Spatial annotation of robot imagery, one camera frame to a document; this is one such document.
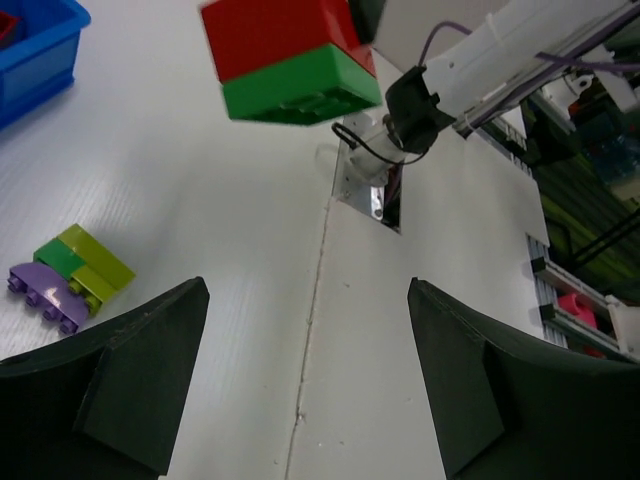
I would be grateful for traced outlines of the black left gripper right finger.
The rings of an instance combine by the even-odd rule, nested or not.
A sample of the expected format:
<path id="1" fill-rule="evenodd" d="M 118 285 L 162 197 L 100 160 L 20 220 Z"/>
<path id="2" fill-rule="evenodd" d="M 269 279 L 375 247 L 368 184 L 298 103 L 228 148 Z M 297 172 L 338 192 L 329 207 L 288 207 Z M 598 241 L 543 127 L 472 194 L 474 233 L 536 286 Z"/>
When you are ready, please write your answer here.
<path id="1" fill-rule="evenodd" d="M 408 306 L 450 479 L 635 479 L 639 367 L 566 350 L 413 279 Z"/>

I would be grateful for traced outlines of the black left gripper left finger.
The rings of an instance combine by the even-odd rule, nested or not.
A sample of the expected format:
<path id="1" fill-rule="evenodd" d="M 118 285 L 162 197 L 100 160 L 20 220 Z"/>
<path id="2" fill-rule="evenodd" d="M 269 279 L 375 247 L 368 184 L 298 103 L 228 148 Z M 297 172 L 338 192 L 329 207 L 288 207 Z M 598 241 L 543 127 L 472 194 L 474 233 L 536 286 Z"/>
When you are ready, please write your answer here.
<path id="1" fill-rule="evenodd" d="M 158 479 L 174 451 L 209 304 L 195 277 L 1 362 L 4 479 Z"/>

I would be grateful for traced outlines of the purple scalloped lego piece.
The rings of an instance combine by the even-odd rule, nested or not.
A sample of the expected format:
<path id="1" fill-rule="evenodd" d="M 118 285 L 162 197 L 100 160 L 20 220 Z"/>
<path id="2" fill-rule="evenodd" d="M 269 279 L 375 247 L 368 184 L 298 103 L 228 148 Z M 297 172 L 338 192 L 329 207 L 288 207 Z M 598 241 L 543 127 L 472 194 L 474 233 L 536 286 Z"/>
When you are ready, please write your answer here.
<path id="1" fill-rule="evenodd" d="M 49 322 L 59 324 L 66 335 L 75 334 L 89 318 L 89 308 L 68 282 L 51 267 L 40 262 L 28 262 L 9 269 L 7 288 L 23 294 L 25 303 L 40 309 Z"/>

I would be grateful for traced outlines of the lime sloped lego brick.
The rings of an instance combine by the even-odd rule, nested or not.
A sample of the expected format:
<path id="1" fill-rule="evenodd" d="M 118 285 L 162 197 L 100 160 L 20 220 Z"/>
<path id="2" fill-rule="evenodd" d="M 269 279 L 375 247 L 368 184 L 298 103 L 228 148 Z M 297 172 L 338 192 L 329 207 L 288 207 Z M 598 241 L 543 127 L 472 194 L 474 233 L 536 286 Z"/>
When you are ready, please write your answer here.
<path id="1" fill-rule="evenodd" d="M 69 288 L 84 299 L 89 309 L 90 317 L 95 317 L 102 306 L 118 292 L 116 288 L 87 265 L 80 267 L 71 274 Z"/>

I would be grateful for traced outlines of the green lego brick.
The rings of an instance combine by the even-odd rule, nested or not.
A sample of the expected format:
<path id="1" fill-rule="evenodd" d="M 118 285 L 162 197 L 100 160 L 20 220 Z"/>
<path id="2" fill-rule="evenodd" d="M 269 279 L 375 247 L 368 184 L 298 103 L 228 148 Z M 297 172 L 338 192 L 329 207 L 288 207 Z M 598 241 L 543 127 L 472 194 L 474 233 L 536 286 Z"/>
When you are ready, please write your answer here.
<path id="1" fill-rule="evenodd" d="M 39 247 L 33 254 L 33 260 L 49 266 L 65 280 L 70 280 L 72 274 L 86 264 L 58 238 L 53 238 Z"/>

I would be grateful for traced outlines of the small green red lego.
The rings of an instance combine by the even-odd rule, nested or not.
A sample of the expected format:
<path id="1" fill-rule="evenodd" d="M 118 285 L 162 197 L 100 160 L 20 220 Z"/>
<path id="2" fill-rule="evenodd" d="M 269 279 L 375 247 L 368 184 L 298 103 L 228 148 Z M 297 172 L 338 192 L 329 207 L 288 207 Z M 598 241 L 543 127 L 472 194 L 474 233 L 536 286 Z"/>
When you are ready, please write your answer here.
<path id="1" fill-rule="evenodd" d="M 200 15 L 233 121 L 311 126 L 382 103 L 357 1 L 212 1 Z"/>

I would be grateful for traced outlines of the lime long lego brick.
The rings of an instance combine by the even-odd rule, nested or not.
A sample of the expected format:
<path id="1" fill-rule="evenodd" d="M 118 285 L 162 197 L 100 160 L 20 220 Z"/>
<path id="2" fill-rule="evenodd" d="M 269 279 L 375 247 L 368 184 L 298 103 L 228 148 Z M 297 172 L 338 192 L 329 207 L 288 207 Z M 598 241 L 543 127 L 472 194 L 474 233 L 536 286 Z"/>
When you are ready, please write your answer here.
<path id="1" fill-rule="evenodd" d="M 91 271 L 117 291 L 128 286 L 136 276 L 125 263 L 79 224 L 68 227 L 57 238 L 83 260 L 84 270 Z"/>

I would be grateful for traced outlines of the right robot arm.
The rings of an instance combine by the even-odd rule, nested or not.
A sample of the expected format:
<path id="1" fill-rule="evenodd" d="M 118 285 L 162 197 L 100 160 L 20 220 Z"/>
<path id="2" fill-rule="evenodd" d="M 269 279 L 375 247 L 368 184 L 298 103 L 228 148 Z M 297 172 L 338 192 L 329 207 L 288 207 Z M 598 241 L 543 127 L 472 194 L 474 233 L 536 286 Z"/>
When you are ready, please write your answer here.
<path id="1" fill-rule="evenodd" d="M 383 186 L 391 168 L 424 157 L 441 131 L 470 134 L 562 68 L 638 70 L 581 58 L 638 15 L 636 1 L 508 2 L 449 50 L 421 56 L 386 90 L 387 114 L 364 135 L 333 125 L 349 148 L 346 165 L 363 183 Z"/>

